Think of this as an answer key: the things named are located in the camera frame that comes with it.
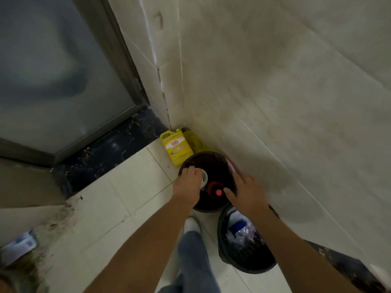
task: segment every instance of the detergent bottle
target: detergent bottle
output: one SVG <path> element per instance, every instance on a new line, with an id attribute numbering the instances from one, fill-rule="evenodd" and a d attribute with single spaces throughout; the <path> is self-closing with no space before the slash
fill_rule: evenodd
<path id="1" fill-rule="evenodd" d="M 168 130 L 160 135 L 160 139 L 172 163 L 176 166 L 180 166 L 188 157 L 193 155 L 193 150 L 186 142 L 180 129 L 177 129 L 176 132 Z"/>

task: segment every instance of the shoe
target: shoe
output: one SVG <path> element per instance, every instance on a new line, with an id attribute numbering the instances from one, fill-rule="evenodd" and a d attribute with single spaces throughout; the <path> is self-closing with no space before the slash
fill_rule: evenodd
<path id="1" fill-rule="evenodd" d="M 185 233 L 189 231 L 196 231 L 201 234 L 201 227 L 199 226 L 197 219 L 190 216 L 185 220 L 185 226 L 183 227 L 183 231 Z"/>

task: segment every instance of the door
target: door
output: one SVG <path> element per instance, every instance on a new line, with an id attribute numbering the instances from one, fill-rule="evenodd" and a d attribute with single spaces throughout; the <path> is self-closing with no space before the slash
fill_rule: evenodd
<path id="1" fill-rule="evenodd" d="M 0 0 L 0 21 L 0 141 L 56 156 L 134 109 L 72 0 Z"/>

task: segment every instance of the person's left hand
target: person's left hand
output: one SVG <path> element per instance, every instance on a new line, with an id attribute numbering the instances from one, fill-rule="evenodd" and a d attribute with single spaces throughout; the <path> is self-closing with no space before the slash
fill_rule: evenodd
<path id="1" fill-rule="evenodd" d="M 173 183 L 172 198 L 182 199 L 191 207 L 199 200 L 199 190 L 202 183 L 202 170 L 191 166 L 184 168 L 181 175 Z"/>

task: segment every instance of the blue jeans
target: blue jeans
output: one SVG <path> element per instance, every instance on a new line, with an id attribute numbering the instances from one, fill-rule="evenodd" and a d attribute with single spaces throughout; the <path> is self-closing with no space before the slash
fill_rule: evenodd
<path id="1" fill-rule="evenodd" d="M 220 293 L 198 232 L 185 233 L 179 243 L 178 254 L 181 273 L 172 285 L 163 287 L 159 293 Z"/>

